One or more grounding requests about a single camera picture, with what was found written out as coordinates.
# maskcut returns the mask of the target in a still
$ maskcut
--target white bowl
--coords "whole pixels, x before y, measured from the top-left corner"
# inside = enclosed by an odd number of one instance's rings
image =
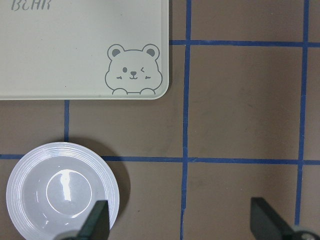
[[[27,240],[76,234],[97,200],[108,200],[111,229],[120,203],[116,178],[96,153],[68,142],[28,152],[14,167],[6,188],[11,220]]]

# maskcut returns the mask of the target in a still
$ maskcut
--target bear face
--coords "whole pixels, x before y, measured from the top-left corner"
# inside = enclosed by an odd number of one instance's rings
[[[163,81],[157,59],[160,50],[156,45],[147,44],[142,50],[125,50],[121,45],[109,47],[107,55],[111,60],[105,83],[112,90],[126,94],[142,94],[160,87]]]

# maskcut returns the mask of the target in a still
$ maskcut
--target bear ear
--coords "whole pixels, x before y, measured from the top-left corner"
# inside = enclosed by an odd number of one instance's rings
[[[151,57],[154,58],[154,60],[157,60],[159,58],[160,55],[160,50],[159,48],[154,45],[154,44],[147,44],[143,47],[142,51],[144,53],[147,53],[148,55],[150,55]]]
[[[110,60],[114,59],[117,55],[120,53],[124,52],[125,49],[123,46],[120,44],[113,44],[112,46],[109,47],[107,55]]]

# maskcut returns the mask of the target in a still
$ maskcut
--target bear paw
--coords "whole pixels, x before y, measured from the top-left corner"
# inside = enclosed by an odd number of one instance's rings
[[[128,92],[124,88],[117,88],[112,91],[112,95],[128,95]]]
[[[141,94],[143,94],[143,95],[144,94],[146,94],[146,95],[150,95],[150,94],[156,95],[156,92],[151,88],[144,88],[144,89],[141,90],[140,95]]]

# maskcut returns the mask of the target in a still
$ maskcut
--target blue grid line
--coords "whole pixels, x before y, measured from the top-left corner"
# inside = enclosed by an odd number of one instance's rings
[[[23,154],[0,154],[0,160],[22,159]]]
[[[303,162],[298,165],[298,174],[296,179],[296,196],[295,196],[295,215],[294,224],[300,224],[300,210],[301,210],[301,193],[302,193],[302,178],[303,178]]]
[[[304,165],[320,165],[320,160],[304,160]]]
[[[192,0],[186,1],[185,39],[191,39]],[[184,239],[184,218],[187,207],[187,181],[188,181],[188,124],[189,124],[189,79],[190,79],[190,44],[185,45],[184,57],[184,89],[183,89],[183,135],[182,135],[182,179],[181,179],[181,214],[180,214],[180,240]]]
[[[70,100],[64,100],[64,141],[69,142]]]
[[[146,156],[101,156],[110,162],[152,162],[152,163],[182,163],[181,157],[146,157]]]
[[[302,48],[303,42],[295,41],[233,41],[233,40],[171,40],[170,45],[209,45],[209,46],[247,46],[247,47],[295,47]]]
[[[303,48],[302,48],[302,73],[301,73],[301,99],[300,99],[300,130],[299,130],[299,152],[294,224],[300,223],[301,195],[304,167],[305,148],[305,123],[306,123],[306,95],[307,95],[307,73],[308,73],[308,41],[309,41],[309,0],[304,0],[303,8]]]
[[[320,42],[308,42],[309,48],[320,48]]]
[[[214,163],[214,164],[279,164],[279,165],[298,165],[299,160],[295,159],[250,159],[250,158],[188,158],[189,163]]]

